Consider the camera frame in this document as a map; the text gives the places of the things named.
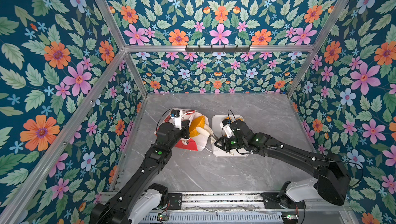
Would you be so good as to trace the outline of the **red white paper bag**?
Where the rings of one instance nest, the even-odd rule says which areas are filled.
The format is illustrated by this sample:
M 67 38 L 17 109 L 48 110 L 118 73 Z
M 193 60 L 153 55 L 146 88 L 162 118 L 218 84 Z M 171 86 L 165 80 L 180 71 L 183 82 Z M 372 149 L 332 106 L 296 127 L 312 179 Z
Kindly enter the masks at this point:
M 202 151 L 217 140 L 208 117 L 189 109 L 167 110 L 157 122 L 154 134 L 155 143 L 167 149 Z

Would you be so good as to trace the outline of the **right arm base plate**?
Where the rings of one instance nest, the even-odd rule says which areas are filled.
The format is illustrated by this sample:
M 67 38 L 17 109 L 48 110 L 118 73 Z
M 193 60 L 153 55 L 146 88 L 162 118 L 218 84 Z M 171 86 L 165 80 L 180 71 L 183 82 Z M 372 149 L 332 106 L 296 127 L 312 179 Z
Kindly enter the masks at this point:
M 306 208 L 304 201 L 294 202 L 285 194 L 278 192 L 263 192 L 260 194 L 266 209 L 296 209 L 303 210 Z

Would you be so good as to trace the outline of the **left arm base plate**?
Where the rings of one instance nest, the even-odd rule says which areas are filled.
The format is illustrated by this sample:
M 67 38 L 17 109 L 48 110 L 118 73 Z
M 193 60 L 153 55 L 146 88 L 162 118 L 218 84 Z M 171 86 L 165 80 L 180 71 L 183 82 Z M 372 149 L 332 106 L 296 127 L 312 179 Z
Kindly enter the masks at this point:
M 139 200 L 142 210 L 180 210 L 182 207 L 182 193 L 161 194 L 157 191 L 146 192 Z

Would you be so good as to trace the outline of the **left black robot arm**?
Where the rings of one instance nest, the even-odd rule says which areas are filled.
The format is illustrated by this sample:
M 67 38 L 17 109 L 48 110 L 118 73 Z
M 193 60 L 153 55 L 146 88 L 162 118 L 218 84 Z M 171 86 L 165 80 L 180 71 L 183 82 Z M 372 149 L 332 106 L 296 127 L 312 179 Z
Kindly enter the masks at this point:
M 190 121 L 182 121 L 177 128 L 162 123 L 156 131 L 157 139 L 145 153 L 143 161 L 126 185 L 106 204 L 98 203 L 90 215 L 91 224 L 129 224 L 128 219 L 149 183 L 163 170 L 172 156 L 172 149 L 182 138 L 190 138 Z

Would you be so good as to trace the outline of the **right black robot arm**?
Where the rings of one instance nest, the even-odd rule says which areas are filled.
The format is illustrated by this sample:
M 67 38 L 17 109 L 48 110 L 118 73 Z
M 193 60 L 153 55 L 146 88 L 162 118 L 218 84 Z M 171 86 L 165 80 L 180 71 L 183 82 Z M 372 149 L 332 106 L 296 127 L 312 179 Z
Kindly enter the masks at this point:
M 259 155 L 280 160 L 310 175 L 309 179 L 286 181 L 281 190 L 270 196 L 262 193 L 264 200 L 286 208 L 305 200 L 323 199 L 342 206 L 350 187 L 351 176 L 339 157 L 333 153 L 316 154 L 285 144 L 269 134 L 253 132 L 241 119 L 226 120 L 221 136 L 215 136 L 207 125 L 195 125 L 194 131 L 211 139 L 218 149 L 231 153 L 244 149 L 244 154 Z

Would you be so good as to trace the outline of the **yellow oval fake bread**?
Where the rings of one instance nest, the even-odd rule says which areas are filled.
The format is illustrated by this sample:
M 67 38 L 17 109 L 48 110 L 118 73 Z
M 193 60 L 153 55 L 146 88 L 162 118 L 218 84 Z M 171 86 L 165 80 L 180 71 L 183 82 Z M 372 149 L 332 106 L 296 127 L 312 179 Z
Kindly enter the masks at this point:
M 189 126 L 189 134 L 190 137 L 196 137 L 199 136 L 200 133 L 197 130 L 197 128 L 204 128 L 205 126 L 205 121 L 206 118 L 204 116 L 198 116 L 195 119 L 192 120 L 190 126 Z

